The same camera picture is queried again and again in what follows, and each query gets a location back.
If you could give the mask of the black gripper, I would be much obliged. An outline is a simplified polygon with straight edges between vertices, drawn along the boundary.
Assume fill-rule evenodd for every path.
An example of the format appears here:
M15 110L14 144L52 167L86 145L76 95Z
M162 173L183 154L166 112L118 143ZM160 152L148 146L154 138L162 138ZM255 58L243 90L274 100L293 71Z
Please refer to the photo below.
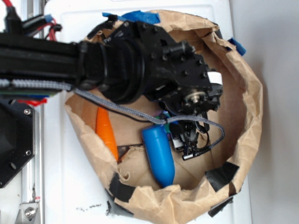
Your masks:
M171 117L196 117L169 125L172 138L182 143L176 150L183 153L185 161L209 152L223 137L203 147L197 143L199 134L208 134L212 124L207 112L220 107L221 74L209 69L203 56L185 41L155 44L150 48L149 60L149 100L158 102Z

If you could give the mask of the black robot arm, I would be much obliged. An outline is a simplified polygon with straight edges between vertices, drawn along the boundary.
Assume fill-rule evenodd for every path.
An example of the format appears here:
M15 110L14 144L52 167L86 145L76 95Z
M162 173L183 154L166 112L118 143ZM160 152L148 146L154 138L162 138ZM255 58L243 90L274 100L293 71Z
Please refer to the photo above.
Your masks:
M100 105L89 94L98 89L110 100L108 108L121 110L140 96L158 102L170 113L156 124L172 124L183 138L183 159L210 151L215 144L197 147L192 131L209 131L206 117L220 107L223 85L212 79L203 56L186 41L175 41L162 27L125 22L103 43L61 43L0 35L0 97L36 100L62 90L74 91Z

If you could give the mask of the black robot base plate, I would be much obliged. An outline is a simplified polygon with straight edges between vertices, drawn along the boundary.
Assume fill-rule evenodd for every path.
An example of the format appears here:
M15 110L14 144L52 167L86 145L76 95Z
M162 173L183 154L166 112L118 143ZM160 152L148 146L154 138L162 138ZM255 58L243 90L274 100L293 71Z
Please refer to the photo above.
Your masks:
M24 111L31 107L12 100L0 101L0 187L4 188L30 160L33 148L33 118Z

